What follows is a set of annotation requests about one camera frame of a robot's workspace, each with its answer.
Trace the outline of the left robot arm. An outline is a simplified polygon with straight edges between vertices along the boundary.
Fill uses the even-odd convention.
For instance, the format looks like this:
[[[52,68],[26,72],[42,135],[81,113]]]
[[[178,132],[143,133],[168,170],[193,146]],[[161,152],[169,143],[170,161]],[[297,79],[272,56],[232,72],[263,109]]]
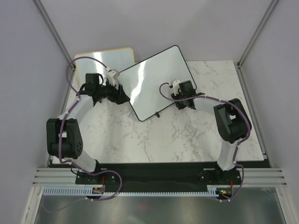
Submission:
[[[104,78],[98,73],[87,73],[85,83],[76,93],[76,100],[58,118],[46,123],[48,154],[59,162],[69,163],[86,172],[86,179],[92,184],[102,180],[98,170],[99,162],[84,150],[79,124],[86,114],[103,99],[118,105],[130,101],[121,84],[116,85],[117,70],[110,70]]]

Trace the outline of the black-framed whiteboard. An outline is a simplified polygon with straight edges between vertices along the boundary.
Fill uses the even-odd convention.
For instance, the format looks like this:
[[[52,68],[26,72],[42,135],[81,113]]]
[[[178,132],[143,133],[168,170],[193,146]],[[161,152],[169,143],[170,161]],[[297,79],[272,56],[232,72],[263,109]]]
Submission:
[[[159,92],[163,83],[174,80],[191,81],[197,88],[179,46],[171,46],[120,72],[117,78],[130,98],[130,105],[141,122],[161,112],[172,101],[165,99]]]

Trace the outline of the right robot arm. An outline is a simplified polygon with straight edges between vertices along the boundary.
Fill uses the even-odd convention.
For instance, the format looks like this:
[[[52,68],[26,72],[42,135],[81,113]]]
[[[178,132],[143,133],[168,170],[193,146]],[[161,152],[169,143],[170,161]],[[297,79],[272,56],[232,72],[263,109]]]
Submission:
[[[220,100],[204,93],[196,93],[190,80],[174,80],[170,87],[173,89],[171,98],[179,110],[188,107],[214,115],[222,138],[221,152],[217,159],[219,169],[214,171],[214,180],[225,184],[231,177],[229,170],[235,167],[239,145],[248,139],[252,129],[242,102],[237,98]]]

